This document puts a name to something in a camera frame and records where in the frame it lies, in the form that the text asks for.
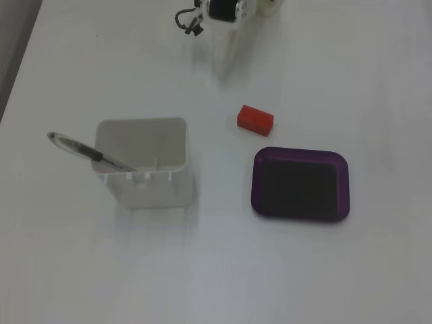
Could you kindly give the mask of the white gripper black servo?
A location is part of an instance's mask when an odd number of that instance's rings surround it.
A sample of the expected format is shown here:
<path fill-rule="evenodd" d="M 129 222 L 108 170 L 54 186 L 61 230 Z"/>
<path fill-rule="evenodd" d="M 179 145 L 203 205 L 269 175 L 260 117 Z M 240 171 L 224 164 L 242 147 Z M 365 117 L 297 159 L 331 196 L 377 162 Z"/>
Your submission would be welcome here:
<path fill-rule="evenodd" d="M 254 1 L 208 0 L 202 3 L 206 15 L 220 22 L 237 23 L 254 13 Z M 250 24 L 245 22 L 235 33 L 226 26 L 211 25 L 212 71 L 222 81 L 235 81 L 246 73 L 250 61 Z"/>

